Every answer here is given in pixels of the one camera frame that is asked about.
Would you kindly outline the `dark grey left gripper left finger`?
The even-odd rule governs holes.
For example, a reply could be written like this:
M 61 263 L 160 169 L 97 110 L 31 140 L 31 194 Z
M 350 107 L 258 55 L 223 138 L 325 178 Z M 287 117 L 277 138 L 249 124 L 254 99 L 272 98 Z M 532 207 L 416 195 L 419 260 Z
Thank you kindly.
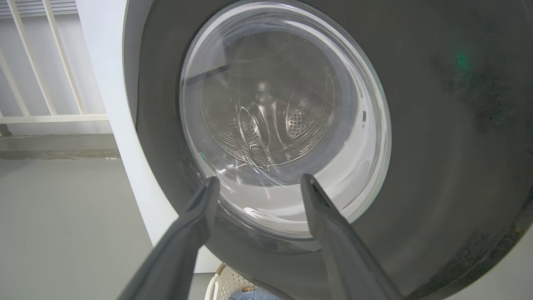
M 198 251 L 214 228 L 219 195 L 219 179 L 208 178 L 126 285 L 120 300 L 188 298 Z

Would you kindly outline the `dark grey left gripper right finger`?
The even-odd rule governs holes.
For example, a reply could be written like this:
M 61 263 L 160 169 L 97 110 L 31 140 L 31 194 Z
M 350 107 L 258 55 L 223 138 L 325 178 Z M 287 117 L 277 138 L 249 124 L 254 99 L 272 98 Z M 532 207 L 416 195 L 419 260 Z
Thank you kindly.
M 401 300 L 402 294 L 316 178 L 301 177 L 308 227 L 321 247 L 333 300 Z

